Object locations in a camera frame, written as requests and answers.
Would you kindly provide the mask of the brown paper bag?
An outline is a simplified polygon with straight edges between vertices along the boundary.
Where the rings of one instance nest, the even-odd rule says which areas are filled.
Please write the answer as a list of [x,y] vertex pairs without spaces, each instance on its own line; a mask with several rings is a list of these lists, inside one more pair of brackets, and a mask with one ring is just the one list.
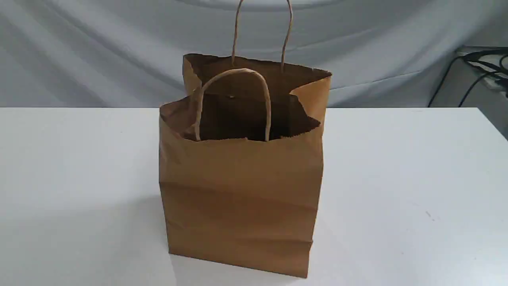
[[159,109],[169,252],[306,278],[332,74],[281,60],[186,54],[185,98]]

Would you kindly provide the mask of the grey backdrop cloth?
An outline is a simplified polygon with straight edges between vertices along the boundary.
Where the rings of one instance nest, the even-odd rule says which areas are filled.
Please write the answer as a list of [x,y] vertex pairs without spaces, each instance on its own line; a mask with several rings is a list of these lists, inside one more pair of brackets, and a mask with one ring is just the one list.
[[[425,106],[506,0],[293,0],[287,63],[333,74],[329,107]],[[237,0],[2,0],[1,107],[158,107],[183,55],[231,54]]]

